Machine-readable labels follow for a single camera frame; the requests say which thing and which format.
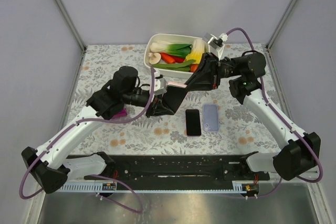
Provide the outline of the lilac phone case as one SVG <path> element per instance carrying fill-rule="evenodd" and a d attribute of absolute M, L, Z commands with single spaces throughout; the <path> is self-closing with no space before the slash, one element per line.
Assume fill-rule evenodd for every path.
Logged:
<path fill-rule="evenodd" d="M 215 104 L 203 105 L 203 129 L 205 132 L 219 131 L 218 106 Z"/>

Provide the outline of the black phone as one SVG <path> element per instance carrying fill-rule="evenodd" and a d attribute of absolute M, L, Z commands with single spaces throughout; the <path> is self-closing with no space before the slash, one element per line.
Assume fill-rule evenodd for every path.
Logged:
<path fill-rule="evenodd" d="M 197 109 L 187 109 L 185 111 L 186 117 L 186 134 L 187 136 L 201 136 L 201 122 L 200 114 Z"/>

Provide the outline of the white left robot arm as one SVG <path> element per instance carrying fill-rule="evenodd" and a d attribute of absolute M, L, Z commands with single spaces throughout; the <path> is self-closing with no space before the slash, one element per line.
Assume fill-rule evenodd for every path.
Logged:
<path fill-rule="evenodd" d="M 142 115 L 158 113 L 159 99 L 172 94 L 173 89 L 185 89 L 185 85 L 168 82 L 154 68 L 148 91 L 139 89 L 138 71 L 122 66 L 100 90 L 86 102 L 77 116 L 60 132 L 38 148 L 27 147 L 22 158 L 27 171 L 19 188 L 22 199 L 27 196 L 23 188 L 28 175 L 32 175 L 42 191 L 51 194 L 66 181 L 99 175 L 110 165 L 105 153 L 70 161 L 68 155 L 93 131 L 103 124 L 126 124 Z"/>

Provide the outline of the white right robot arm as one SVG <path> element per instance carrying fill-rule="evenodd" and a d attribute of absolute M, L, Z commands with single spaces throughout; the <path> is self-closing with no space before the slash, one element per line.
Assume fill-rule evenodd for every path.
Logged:
<path fill-rule="evenodd" d="M 219 87 L 221 79 L 228 78 L 232 97 L 258 117 L 280 148 L 276 154 L 249 154 L 246 157 L 249 169 L 277 173 L 287 181 L 298 178 L 317 183 L 323 178 L 319 161 L 320 137 L 298 127 L 267 97 L 262 79 L 265 67 L 265 56 L 255 50 L 222 60 L 207 52 L 186 81 L 185 89 L 187 92 L 214 90 Z"/>

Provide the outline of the toy orange tomato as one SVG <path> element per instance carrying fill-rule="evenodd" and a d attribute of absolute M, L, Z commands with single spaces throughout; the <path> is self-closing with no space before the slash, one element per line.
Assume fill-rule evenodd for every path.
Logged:
<path fill-rule="evenodd" d="M 195 72 L 198 69 L 199 65 L 198 64 L 192 64 L 190 65 L 190 72 Z"/>

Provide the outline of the toy napa cabbage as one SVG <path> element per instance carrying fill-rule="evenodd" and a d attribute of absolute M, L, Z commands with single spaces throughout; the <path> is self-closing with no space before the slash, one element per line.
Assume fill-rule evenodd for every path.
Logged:
<path fill-rule="evenodd" d="M 206 52 L 206 45 L 203 39 L 196 39 L 192 43 L 191 52 L 185 57 L 185 61 L 193 60 L 193 64 L 199 64 L 202 55 Z"/>

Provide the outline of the toy green bean pod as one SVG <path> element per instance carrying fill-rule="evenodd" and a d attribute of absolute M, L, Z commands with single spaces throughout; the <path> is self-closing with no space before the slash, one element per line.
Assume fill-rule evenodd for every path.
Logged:
<path fill-rule="evenodd" d="M 165 70 L 173 70 L 173 71 L 181 71 L 181 72 L 189 72 L 191 69 L 191 65 L 193 65 L 195 60 L 187 60 L 182 63 L 157 63 L 153 64 L 153 68 L 158 68 L 158 69 L 165 69 Z"/>

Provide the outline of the toy bok choy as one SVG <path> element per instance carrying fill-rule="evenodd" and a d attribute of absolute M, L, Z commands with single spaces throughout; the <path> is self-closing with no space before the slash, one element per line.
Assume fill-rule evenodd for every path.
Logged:
<path fill-rule="evenodd" d="M 174 44 L 167 41 L 153 42 L 150 44 L 150 51 L 152 53 L 163 52 L 165 54 L 179 58 L 185 58 L 188 54 L 191 53 L 191 49 L 191 44 Z"/>

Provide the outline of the purple snack packet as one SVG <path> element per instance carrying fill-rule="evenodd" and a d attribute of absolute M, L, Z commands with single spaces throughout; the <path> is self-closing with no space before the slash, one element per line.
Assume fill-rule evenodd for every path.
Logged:
<path fill-rule="evenodd" d="M 123 109 L 119 113 L 115 114 L 112 118 L 113 119 L 118 119 L 118 118 L 121 118 L 121 117 L 125 117 L 127 115 L 128 115 L 128 113 L 127 113 L 126 109 Z"/>

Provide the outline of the toy red chili pepper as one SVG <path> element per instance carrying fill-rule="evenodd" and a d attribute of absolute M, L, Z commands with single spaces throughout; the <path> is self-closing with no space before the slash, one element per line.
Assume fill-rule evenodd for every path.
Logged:
<path fill-rule="evenodd" d="M 161 59 L 166 62 L 167 64 L 174 64 L 174 63 L 183 63 L 184 58 L 176 57 L 176 56 L 171 56 L 166 53 L 161 52 Z"/>

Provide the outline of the toy mushroom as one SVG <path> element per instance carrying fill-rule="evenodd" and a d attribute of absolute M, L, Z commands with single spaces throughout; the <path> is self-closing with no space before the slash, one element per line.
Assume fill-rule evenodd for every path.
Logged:
<path fill-rule="evenodd" d="M 161 61 L 161 54 L 158 52 L 148 54 L 149 64 L 154 65 Z"/>

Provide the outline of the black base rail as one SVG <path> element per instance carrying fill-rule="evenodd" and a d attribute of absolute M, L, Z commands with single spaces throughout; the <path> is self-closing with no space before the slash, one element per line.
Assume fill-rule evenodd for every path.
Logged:
<path fill-rule="evenodd" d="M 234 181 L 268 181 L 253 172 L 244 155 L 109 155 L 101 173 L 133 190 L 229 190 Z"/>

